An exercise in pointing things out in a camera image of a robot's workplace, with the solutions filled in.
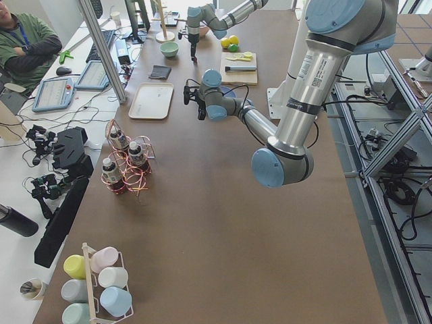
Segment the folded cloth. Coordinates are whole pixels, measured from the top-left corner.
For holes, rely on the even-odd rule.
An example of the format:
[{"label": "folded cloth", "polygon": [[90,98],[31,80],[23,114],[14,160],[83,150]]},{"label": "folded cloth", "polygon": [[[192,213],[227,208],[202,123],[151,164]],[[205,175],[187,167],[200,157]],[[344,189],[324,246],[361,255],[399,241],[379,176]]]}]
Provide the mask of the folded cloth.
[{"label": "folded cloth", "polygon": [[168,75],[170,72],[171,72],[171,68],[169,66],[154,65],[153,71],[151,72],[150,76],[148,76],[148,77],[150,79],[166,80],[166,79],[168,79]]}]

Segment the green bowl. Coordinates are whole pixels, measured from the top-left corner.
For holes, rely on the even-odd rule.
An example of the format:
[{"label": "green bowl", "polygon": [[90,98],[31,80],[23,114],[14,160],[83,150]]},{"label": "green bowl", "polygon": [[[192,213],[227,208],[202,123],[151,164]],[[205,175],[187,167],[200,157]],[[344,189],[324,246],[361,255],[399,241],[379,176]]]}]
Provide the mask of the green bowl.
[{"label": "green bowl", "polygon": [[176,42],[166,42],[161,45],[161,52],[165,57],[174,57],[178,52],[178,44]]}]

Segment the black box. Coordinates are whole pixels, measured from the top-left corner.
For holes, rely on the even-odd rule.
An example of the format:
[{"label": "black box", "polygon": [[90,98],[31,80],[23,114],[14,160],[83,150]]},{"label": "black box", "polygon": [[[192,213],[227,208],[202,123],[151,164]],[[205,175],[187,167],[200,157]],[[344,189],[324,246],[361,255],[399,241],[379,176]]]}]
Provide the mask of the black box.
[{"label": "black box", "polygon": [[129,51],[128,46],[126,45],[126,41],[124,39],[119,39],[115,42],[115,50],[117,51],[117,57],[119,59],[120,65],[129,65]]}]

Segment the blue joint cap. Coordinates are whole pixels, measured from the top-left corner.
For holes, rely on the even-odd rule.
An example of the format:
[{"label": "blue joint cap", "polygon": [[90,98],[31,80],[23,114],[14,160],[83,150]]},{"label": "blue joint cap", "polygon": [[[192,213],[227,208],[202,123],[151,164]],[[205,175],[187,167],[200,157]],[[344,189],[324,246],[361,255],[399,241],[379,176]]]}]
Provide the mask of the blue joint cap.
[{"label": "blue joint cap", "polygon": [[213,30],[213,34],[216,36],[217,39],[222,39],[223,37],[227,36],[226,30]]},{"label": "blue joint cap", "polygon": [[267,148],[260,148],[252,156],[252,172],[260,184],[268,188],[282,187],[285,172],[276,154]]},{"label": "blue joint cap", "polygon": [[201,14],[200,7],[189,7],[188,8],[188,17],[198,17]]},{"label": "blue joint cap", "polygon": [[222,76],[216,70],[207,70],[202,76],[202,83],[211,88],[216,88],[222,84]]},{"label": "blue joint cap", "polygon": [[218,122],[219,120],[223,120],[227,117],[227,109],[223,108],[219,105],[209,105],[205,108],[207,111],[207,115],[214,122]]},{"label": "blue joint cap", "polygon": [[357,45],[354,51],[352,52],[353,55],[360,55],[360,54],[369,54],[369,53],[375,53],[379,51],[383,51],[385,49],[389,49],[393,46],[394,40],[395,40],[396,34],[387,36],[385,38],[381,38],[379,40],[374,40],[373,42]]},{"label": "blue joint cap", "polygon": [[328,34],[344,27],[357,16],[366,0],[311,0],[306,25],[315,34]]}]

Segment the green jacket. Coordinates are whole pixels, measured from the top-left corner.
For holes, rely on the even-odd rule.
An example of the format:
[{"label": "green jacket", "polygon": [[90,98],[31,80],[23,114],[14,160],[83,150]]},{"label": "green jacket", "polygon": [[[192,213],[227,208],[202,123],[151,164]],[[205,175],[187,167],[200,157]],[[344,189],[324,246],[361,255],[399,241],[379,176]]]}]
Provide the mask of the green jacket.
[{"label": "green jacket", "polygon": [[[40,42],[48,36],[55,35],[55,32],[43,20],[34,15],[18,13],[14,16],[18,18],[18,22],[22,25],[30,44]],[[18,39],[12,36],[9,32],[13,32],[17,35],[17,37],[20,38],[20,41],[18,41]],[[18,26],[14,30],[5,31],[0,29],[0,66],[4,69],[6,61],[17,56],[14,47],[21,47],[25,44],[24,37],[22,36]],[[29,72],[19,74],[9,72],[12,77],[12,82],[19,84],[28,90],[33,90],[47,73],[55,59],[56,55],[53,55],[51,60]]]}]

